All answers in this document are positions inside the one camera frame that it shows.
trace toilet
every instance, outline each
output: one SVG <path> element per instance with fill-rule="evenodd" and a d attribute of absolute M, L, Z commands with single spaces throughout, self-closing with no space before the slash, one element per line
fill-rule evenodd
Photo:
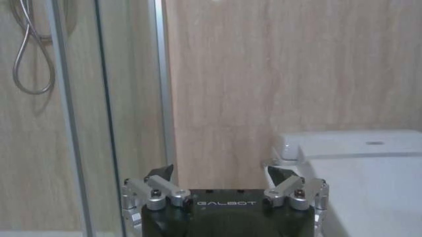
<path fill-rule="evenodd" d="M 270 160 L 329 185 L 324 237 L 422 236 L 420 132 L 280 134 Z M 266 172 L 265 177 L 273 187 Z"/>

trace shower enclosure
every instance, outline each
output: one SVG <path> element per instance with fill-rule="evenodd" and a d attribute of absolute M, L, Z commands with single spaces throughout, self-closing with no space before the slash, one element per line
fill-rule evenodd
<path fill-rule="evenodd" d="M 1 237 L 130 236 L 118 186 L 173 163 L 164 23 L 161 0 L 0 1 Z"/>

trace metal shower hose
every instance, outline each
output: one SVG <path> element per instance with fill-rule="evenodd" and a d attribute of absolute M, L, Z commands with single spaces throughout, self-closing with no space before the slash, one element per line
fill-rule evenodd
<path fill-rule="evenodd" d="M 19 48 L 18 48 L 18 52 L 15 55 L 15 60 L 14 60 L 14 64 L 13 64 L 13 71 L 11 71 L 11 75 L 13 75 L 13 82 L 17 86 L 17 88 L 25 92 L 29 95 L 39 95 L 43 94 L 46 91 L 49 91 L 53 87 L 53 82 L 54 82 L 54 69 L 53 69 L 53 62 L 51 59 L 47 55 L 46 49 L 45 49 L 45 43 L 50 43 L 51 42 L 51 36 L 50 35 L 39 35 L 34 29 L 34 25 L 33 25 L 33 14 L 31 14 L 31 0 L 9 0 L 9 4 L 10 4 L 10 10 L 11 10 L 11 14 L 13 17 L 21 27 L 21 29 L 23 30 L 25 34 L 23 34 L 23 40 L 21 42 Z M 22 12 L 22 17 L 23 19 L 19 17 L 18 13 L 17 13 L 17 5 L 19 6 L 19 10 Z M 63 0 L 63 13 L 66 16 L 66 9 L 67 9 L 67 1 Z M 22 58 L 22 54 L 27 45 L 27 40 L 29 40 L 29 36 L 31 36 L 31 38 L 34 39 L 35 44 L 38 45 L 41 52 L 43 54 L 45 57 L 45 61 L 47 64 L 47 69 L 49 69 L 49 81 L 47 84 L 45 85 L 45 87 L 39 90 L 29 90 L 27 88 L 25 88 L 19 82 L 18 79 L 18 66 L 19 66 L 19 61 Z"/>

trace bathroom wall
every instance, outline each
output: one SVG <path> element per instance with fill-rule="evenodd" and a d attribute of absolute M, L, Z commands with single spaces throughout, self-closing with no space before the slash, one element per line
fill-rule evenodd
<path fill-rule="evenodd" d="M 422 1 L 165 3 L 181 186 L 264 187 L 278 132 L 422 129 Z"/>
<path fill-rule="evenodd" d="M 43 4 L 33 7 L 35 25 L 45 34 Z M 79 230 L 58 90 L 31 96 L 13 84 L 22 32 L 7 0 L 0 1 L 0 35 L 0 231 Z M 46 48 L 51 55 L 51 46 Z M 29 88 L 47 82 L 43 56 L 31 43 L 18 75 Z"/>
<path fill-rule="evenodd" d="M 34 1 L 33 7 L 37 30 L 46 34 L 43 2 Z M 93 1 L 70 1 L 67 15 L 69 25 L 74 25 L 66 39 L 70 100 L 92 224 L 98 232 L 120 236 Z M 0 0 L 0 35 L 0 236 L 5 230 L 78 232 L 77 192 L 57 82 L 51 94 L 38 96 L 25 95 L 13 85 L 10 68 L 22 34 L 7 0 Z M 46 47 L 53 59 L 51 46 Z M 31 80 L 37 88 L 46 82 L 43 57 L 31 44 L 19 76 L 27 86 L 33 86 Z"/>

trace screw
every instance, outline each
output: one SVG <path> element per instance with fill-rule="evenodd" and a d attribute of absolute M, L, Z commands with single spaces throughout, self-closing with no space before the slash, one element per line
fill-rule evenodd
<path fill-rule="evenodd" d="M 185 193 L 185 190 L 178 190 L 176 191 L 176 194 L 180 195 L 180 194 L 184 194 Z"/>
<path fill-rule="evenodd" d="M 277 194 L 277 191 L 276 191 L 276 190 L 269 190 L 268 193 L 270 193 L 270 194 Z"/>
<path fill-rule="evenodd" d="M 158 189 L 153 189 L 150 191 L 150 197 L 158 197 L 160 196 L 160 190 Z"/>
<path fill-rule="evenodd" d="M 294 197 L 296 198 L 304 198 L 304 191 L 301 189 L 294 190 Z"/>

